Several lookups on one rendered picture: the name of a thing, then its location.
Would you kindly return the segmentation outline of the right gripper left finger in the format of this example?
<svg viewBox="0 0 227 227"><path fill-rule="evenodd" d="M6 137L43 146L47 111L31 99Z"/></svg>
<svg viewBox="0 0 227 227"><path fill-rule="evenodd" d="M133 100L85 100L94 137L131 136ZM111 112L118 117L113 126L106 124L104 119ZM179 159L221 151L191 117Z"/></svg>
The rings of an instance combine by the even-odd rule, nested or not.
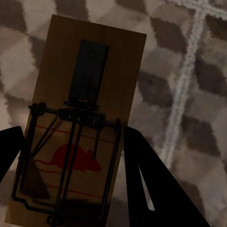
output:
<svg viewBox="0 0 227 227"><path fill-rule="evenodd" d="M21 150L23 138L21 126L0 131L0 182Z"/></svg>

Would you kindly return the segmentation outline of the mousetrap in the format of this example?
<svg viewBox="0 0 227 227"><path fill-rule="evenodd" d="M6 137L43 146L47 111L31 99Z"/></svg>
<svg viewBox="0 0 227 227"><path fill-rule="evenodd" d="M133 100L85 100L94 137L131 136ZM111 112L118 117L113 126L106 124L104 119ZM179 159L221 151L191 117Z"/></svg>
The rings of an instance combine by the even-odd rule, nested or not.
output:
<svg viewBox="0 0 227 227"><path fill-rule="evenodd" d="M146 38L52 14L5 223L106 227Z"/></svg>

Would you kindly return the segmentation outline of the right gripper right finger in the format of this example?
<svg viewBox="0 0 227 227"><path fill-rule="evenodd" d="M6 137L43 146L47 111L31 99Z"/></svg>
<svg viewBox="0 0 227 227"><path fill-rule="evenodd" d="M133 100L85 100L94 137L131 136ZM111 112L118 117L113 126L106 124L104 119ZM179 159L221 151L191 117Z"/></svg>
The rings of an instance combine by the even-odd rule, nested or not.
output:
<svg viewBox="0 0 227 227"><path fill-rule="evenodd" d="M130 227L210 227L140 131L124 126ZM155 211L149 210L140 170Z"/></svg>

